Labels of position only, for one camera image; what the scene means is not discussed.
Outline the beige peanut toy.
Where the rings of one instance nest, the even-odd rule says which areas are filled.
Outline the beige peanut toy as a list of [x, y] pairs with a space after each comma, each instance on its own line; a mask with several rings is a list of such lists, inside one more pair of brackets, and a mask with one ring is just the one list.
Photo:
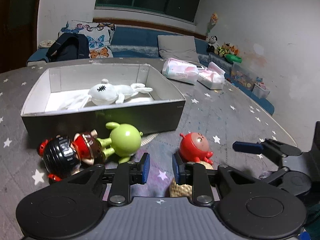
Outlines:
[[[197, 163], [202, 164], [208, 170], [213, 170], [213, 166], [205, 161], [198, 161]], [[203, 178], [197, 179], [198, 185], [204, 185]], [[188, 197], [192, 198], [193, 193], [193, 186], [188, 184], [178, 185], [176, 183], [175, 177], [172, 178], [170, 185], [169, 185], [169, 194], [170, 197]]]

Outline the red round figurine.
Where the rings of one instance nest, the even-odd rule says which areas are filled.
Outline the red round figurine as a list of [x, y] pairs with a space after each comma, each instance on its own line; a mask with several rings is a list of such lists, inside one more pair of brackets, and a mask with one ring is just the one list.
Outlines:
[[195, 163], [205, 161], [213, 165], [213, 161], [210, 159], [213, 156], [213, 152], [210, 150], [209, 142], [204, 135], [191, 132], [188, 134], [180, 133], [180, 137], [182, 140], [180, 142], [179, 152], [183, 160]]

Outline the green alien figurine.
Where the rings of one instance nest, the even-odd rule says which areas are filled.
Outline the green alien figurine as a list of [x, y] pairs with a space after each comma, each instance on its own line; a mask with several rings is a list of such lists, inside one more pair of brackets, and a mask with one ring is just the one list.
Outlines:
[[107, 122], [105, 126], [111, 131], [110, 136], [106, 139], [96, 139], [100, 144], [104, 160], [116, 154], [120, 164], [127, 163], [140, 148], [143, 133], [130, 124]]

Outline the black haired doll figurine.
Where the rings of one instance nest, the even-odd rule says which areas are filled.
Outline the black haired doll figurine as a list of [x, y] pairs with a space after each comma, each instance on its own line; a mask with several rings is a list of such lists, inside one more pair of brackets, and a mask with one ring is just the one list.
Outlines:
[[58, 182], [80, 171], [82, 164], [92, 166], [104, 162], [96, 130], [76, 133], [74, 138], [57, 135], [41, 142], [37, 148], [48, 171], [48, 178]]

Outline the grey star pattern tablecloth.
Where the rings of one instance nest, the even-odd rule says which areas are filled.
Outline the grey star pattern tablecloth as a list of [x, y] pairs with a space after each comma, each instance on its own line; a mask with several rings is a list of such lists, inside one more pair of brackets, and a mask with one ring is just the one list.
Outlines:
[[[39, 140], [29, 139], [20, 116], [28, 93], [47, 68], [42, 64], [1, 74], [1, 239], [22, 238], [16, 206], [26, 195], [48, 185], [46, 169], [36, 153]], [[275, 165], [264, 157], [234, 152], [233, 142], [272, 138], [294, 144], [271, 116], [230, 84], [220, 92], [201, 84], [177, 82], [176, 87], [186, 99], [178, 128], [160, 133], [137, 153], [137, 157], [144, 152], [151, 155], [151, 168], [147, 184], [131, 188], [133, 196], [168, 196], [173, 176], [171, 156], [178, 149], [181, 133], [202, 133], [214, 153], [215, 165], [228, 164], [254, 177], [275, 170]]]

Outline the small clear container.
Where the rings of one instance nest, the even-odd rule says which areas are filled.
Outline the small clear container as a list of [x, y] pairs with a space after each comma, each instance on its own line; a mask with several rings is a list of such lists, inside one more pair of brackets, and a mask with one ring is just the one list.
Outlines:
[[263, 78], [257, 77], [252, 93], [259, 99], [266, 99], [270, 90], [266, 87]]

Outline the clear plastic storage bin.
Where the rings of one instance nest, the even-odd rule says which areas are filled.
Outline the clear plastic storage bin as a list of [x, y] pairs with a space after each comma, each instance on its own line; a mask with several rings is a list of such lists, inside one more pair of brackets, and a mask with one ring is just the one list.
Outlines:
[[251, 69], [234, 62], [231, 67], [231, 80], [252, 91], [258, 76]]

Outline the open pink tissue pack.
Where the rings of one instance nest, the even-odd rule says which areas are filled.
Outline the open pink tissue pack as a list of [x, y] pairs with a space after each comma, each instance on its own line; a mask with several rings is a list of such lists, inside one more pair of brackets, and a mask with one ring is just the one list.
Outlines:
[[216, 63], [210, 62], [208, 67], [199, 72], [197, 81], [210, 90], [222, 90], [225, 84], [225, 71]]

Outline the white plush rabbit toy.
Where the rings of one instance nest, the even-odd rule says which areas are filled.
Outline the white plush rabbit toy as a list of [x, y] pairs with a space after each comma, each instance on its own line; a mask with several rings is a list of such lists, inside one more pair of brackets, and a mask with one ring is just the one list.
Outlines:
[[108, 79], [102, 79], [101, 83], [93, 86], [87, 94], [80, 94], [75, 97], [71, 102], [63, 106], [63, 109], [81, 109], [90, 101], [97, 106], [111, 105], [113, 103], [120, 104], [138, 93], [147, 94], [152, 91], [153, 88], [146, 87], [143, 83], [112, 85]]

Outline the green toy object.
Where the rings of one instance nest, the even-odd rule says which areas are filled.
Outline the green toy object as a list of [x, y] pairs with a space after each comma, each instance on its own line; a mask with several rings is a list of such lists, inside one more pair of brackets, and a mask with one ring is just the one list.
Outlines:
[[230, 62], [242, 63], [242, 58], [232, 54], [225, 54], [225, 59]]

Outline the panda plush toy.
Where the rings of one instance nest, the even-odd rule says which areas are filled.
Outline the panda plush toy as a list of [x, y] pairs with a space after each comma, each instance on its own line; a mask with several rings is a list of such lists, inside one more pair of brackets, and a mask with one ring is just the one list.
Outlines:
[[213, 53], [214, 50], [217, 48], [217, 41], [218, 38], [217, 36], [213, 35], [209, 38], [208, 40], [208, 46], [207, 46], [207, 52], [208, 53]]

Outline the grey cushion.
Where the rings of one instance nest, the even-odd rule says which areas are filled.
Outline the grey cushion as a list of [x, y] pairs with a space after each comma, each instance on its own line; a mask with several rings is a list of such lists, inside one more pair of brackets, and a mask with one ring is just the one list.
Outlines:
[[158, 52], [161, 58], [175, 58], [199, 63], [193, 36], [158, 35]]

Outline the dark blue backpack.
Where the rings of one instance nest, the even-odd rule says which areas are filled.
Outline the dark blue backpack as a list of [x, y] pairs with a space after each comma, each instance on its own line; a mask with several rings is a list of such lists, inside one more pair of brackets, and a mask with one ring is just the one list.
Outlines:
[[62, 34], [48, 49], [49, 62], [89, 58], [89, 41], [83, 34]]

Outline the butterfly print pillow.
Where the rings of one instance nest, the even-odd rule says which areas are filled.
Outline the butterfly print pillow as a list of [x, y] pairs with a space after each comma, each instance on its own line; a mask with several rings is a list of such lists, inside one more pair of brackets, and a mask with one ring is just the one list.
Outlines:
[[63, 33], [83, 34], [89, 43], [89, 57], [102, 59], [113, 57], [111, 42], [113, 40], [116, 25], [114, 23], [88, 23], [82, 21], [67, 21], [66, 26], [61, 28], [58, 36]]

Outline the flower bouquet on wall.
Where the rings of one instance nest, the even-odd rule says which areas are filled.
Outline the flower bouquet on wall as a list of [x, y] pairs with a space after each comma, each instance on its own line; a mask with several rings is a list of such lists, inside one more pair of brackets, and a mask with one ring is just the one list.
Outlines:
[[206, 29], [206, 35], [208, 36], [208, 34], [211, 32], [212, 28], [217, 24], [219, 18], [217, 16], [217, 13], [213, 13], [210, 17], [210, 20], [207, 24], [207, 29]]

